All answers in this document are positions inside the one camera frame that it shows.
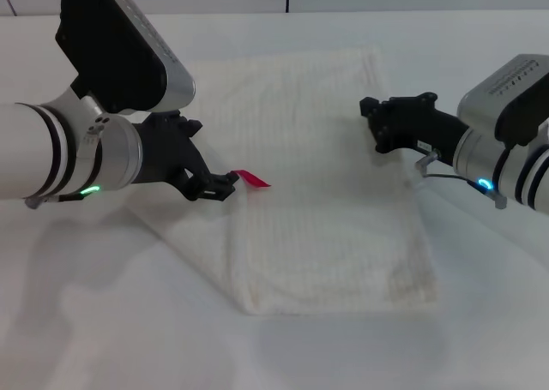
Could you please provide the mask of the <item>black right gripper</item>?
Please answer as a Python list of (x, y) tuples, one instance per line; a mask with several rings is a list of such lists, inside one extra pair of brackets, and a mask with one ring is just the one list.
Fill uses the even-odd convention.
[(468, 126), (457, 117), (439, 111), (437, 95), (422, 93), (416, 97), (392, 98), (381, 103), (372, 97), (359, 102), (360, 114), (369, 123), (378, 153), (408, 148), (427, 154), (429, 145), (441, 161), (451, 161)]

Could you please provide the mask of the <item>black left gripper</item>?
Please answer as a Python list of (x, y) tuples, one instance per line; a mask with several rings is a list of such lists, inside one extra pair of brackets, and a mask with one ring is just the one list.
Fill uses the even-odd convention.
[(152, 113), (138, 123), (142, 162), (136, 182), (168, 183), (188, 200), (224, 201), (229, 197), (239, 175), (235, 171), (210, 173), (191, 140), (201, 128), (201, 122), (179, 111)]

